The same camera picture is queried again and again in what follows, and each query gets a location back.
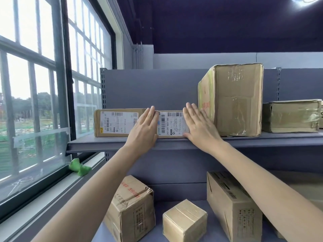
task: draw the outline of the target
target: metal shelf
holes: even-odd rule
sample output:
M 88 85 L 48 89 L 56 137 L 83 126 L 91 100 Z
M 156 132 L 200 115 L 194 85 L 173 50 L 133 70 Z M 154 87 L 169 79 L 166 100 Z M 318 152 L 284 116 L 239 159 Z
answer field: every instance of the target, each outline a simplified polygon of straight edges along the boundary
M 169 242 L 163 235 L 163 213 L 175 206 L 179 202 L 158 202 L 155 205 L 156 214 L 156 226 L 146 234 L 140 242 Z M 227 236 L 224 233 L 218 219 L 214 215 L 210 205 L 206 200 L 192 201 L 195 205 L 205 210 L 208 214 L 207 217 L 207 228 L 206 234 L 199 240 L 199 242 L 229 242 Z M 263 221 L 263 232 L 262 232 L 263 242 L 279 242 L 283 241 L 278 239 L 274 234 L 273 229 Z M 114 238 L 105 226 L 104 223 L 101 224 L 97 234 L 93 238 L 93 242 L 114 242 Z
M 323 145 L 323 131 L 318 133 L 261 133 L 260 137 L 224 137 L 235 148 L 318 146 Z M 80 137 L 67 144 L 66 154 L 85 152 L 117 151 L 127 137 L 94 137 L 93 134 Z M 158 139 L 153 150 L 197 149 L 186 138 Z

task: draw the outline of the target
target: taped box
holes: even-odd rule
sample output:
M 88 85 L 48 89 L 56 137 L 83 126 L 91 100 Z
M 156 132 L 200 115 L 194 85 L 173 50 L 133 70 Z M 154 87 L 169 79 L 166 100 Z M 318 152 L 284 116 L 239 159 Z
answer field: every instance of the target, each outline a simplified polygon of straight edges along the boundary
M 137 242 L 156 224 L 153 190 L 126 176 L 103 221 L 117 242 Z
M 323 211 L 323 175 L 290 171 L 270 172 Z M 272 227 L 278 238 L 284 239 L 283 235 Z
M 323 128 L 323 101 L 321 102 L 320 128 Z
M 158 111 L 159 120 L 157 134 L 159 138 L 183 138 L 183 133 L 189 132 L 183 111 Z
M 228 172 L 207 172 L 207 201 L 231 242 L 261 242 L 262 212 Z
M 94 112 L 95 137 L 128 136 L 146 109 L 98 109 Z
M 272 133 L 317 132 L 321 102 L 321 99 L 312 99 L 265 103 L 262 129 Z
M 170 242 L 197 242 L 206 223 L 207 212 L 186 199 L 163 214 L 163 234 Z
M 221 136 L 260 135 L 263 73 L 262 64 L 215 65 L 199 82 L 199 109 Z

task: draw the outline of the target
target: small cardboard box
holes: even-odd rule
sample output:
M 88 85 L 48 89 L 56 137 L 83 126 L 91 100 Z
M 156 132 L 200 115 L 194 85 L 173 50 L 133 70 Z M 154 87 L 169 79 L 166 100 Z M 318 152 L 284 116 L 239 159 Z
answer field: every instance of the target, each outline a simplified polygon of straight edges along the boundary
M 197 242 L 206 223 L 207 212 L 186 199 L 163 214 L 163 234 L 170 242 Z
M 183 138 L 189 132 L 182 110 L 158 111 L 157 134 L 159 138 Z
M 260 135 L 263 73 L 262 64 L 215 65 L 199 82 L 199 109 L 221 136 Z
M 263 104 L 262 128 L 265 132 L 317 132 L 321 99 L 273 101 Z
M 323 175 L 289 171 L 271 171 L 271 173 L 323 211 Z M 274 231 L 278 238 L 284 239 L 275 228 Z
M 207 172 L 207 201 L 231 242 L 261 242 L 262 212 L 228 172 Z
M 95 137 L 125 137 L 146 109 L 98 109 L 94 112 Z
M 126 176 L 103 221 L 117 242 L 137 242 L 156 224 L 153 190 Z
M 323 101 L 321 102 L 320 128 L 323 128 Z

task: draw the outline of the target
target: barcode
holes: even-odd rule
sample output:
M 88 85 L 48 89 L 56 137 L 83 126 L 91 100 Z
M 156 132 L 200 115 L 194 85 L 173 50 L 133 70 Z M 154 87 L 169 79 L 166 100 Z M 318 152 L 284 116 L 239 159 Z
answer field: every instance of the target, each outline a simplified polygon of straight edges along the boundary
M 123 112 L 111 112 L 112 116 L 123 116 Z
M 165 133 L 165 115 L 162 114 L 162 133 Z
M 168 117 L 181 117 L 182 113 L 181 112 L 168 112 L 167 116 Z

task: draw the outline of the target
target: left hand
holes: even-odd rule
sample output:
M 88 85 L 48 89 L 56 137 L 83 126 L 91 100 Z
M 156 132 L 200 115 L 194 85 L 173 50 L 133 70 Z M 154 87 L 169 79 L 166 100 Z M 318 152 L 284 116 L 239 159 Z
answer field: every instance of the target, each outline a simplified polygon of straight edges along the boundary
M 129 133 L 124 146 L 130 147 L 137 157 L 148 152 L 157 140 L 157 123 L 159 115 L 155 107 L 146 109 Z

